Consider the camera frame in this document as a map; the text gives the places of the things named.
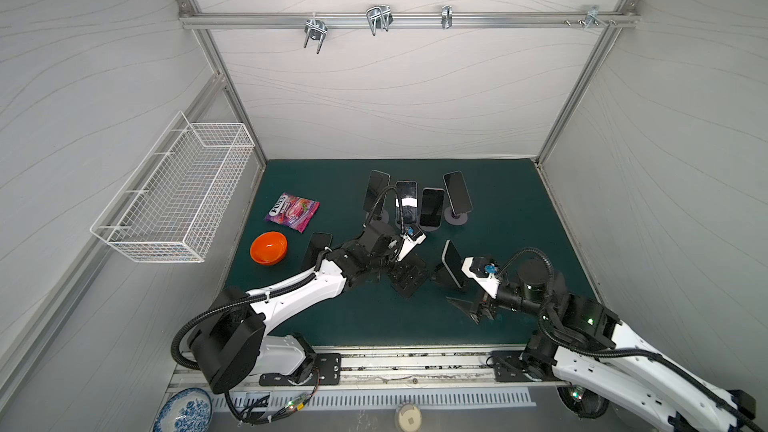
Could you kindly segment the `black folding phone stand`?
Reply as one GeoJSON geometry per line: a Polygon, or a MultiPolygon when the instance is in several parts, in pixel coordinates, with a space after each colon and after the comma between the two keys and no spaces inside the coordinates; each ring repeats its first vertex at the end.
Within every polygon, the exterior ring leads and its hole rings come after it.
{"type": "Polygon", "coordinates": [[[408,255],[388,271],[392,288],[403,298],[410,298],[429,278],[430,271],[418,255],[408,255]]]}

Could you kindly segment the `black phone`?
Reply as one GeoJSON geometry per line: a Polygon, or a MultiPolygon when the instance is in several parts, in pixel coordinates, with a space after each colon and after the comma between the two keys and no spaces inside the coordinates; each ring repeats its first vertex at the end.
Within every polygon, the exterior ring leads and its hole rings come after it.
{"type": "Polygon", "coordinates": [[[319,257],[330,248],[332,240],[333,236],[330,233],[314,232],[306,248],[300,271],[314,270],[319,257]]]}

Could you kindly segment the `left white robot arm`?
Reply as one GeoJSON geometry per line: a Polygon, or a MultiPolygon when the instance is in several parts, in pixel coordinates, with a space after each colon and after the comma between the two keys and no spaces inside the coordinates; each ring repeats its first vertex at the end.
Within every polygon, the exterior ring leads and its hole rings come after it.
{"type": "Polygon", "coordinates": [[[306,271],[261,289],[222,290],[211,306],[184,324],[170,345],[174,361],[203,373],[211,391],[222,394],[248,375],[280,374],[299,382],[311,374],[316,353],[300,334],[272,330],[316,303],[394,269],[423,241],[402,224],[367,219],[357,238],[315,254],[306,271]]]}

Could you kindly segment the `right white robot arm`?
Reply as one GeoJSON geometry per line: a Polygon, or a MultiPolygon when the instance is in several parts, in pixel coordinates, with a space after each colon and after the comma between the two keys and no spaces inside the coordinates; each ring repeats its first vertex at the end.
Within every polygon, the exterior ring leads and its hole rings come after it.
{"type": "Polygon", "coordinates": [[[564,277],[536,248],[500,264],[442,253],[449,282],[474,283],[479,296],[455,306],[474,321],[500,309],[534,318],[536,329],[520,352],[496,351],[490,364],[499,382],[521,374],[558,381],[563,405],[581,418],[601,417],[617,405],[658,431],[756,431],[756,401],[694,375],[636,333],[601,303],[570,292],[564,277]]]}

